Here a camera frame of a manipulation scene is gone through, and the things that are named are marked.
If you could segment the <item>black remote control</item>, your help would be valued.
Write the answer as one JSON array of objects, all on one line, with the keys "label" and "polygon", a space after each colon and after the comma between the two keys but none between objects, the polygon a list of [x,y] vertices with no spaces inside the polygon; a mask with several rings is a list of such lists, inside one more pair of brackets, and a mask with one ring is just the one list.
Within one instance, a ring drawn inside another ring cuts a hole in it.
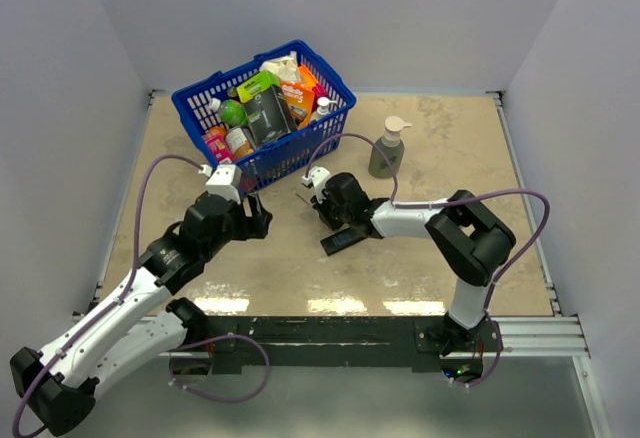
[{"label": "black remote control", "polygon": [[367,236],[360,230],[345,228],[324,238],[320,244],[327,256],[332,256],[365,240]]}]

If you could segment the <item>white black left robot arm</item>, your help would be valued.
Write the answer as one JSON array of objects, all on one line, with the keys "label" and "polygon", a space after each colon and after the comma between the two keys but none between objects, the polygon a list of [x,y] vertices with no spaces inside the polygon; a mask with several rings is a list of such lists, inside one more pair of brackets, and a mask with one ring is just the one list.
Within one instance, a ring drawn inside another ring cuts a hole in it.
[{"label": "white black left robot arm", "polygon": [[203,193],[133,263],[120,285],[62,336],[10,360],[21,398],[55,437],[76,428],[109,387],[158,354],[196,350],[207,315],[177,292],[231,241],[263,239],[273,219],[258,195]]}]

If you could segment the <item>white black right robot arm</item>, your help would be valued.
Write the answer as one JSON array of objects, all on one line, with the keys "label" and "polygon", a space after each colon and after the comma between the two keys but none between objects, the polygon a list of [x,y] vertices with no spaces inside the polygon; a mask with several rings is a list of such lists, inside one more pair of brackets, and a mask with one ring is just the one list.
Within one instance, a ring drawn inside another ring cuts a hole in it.
[{"label": "white black right robot arm", "polygon": [[440,354],[469,350],[481,338],[493,279],[516,244],[513,232],[467,190],[425,204],[371,198],[356,177],[314,167],[301,183],[312,208],[333,231],[321,241],[329,256],[366,239],[429,238],[457,278],[442,323],[424,333]]}]

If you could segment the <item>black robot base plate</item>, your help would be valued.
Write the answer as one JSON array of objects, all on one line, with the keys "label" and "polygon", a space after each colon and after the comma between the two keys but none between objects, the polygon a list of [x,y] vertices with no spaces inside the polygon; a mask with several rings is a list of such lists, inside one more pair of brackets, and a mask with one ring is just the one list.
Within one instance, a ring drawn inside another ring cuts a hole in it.
[{"label": "black robot base plate", "polygon": [[212,359],[214,374],[273,367],[405,368],[480,377],[482,360],[503,349],[495,322],[459,331],[444,316],[210,316],[192,324],[171,352]]}]

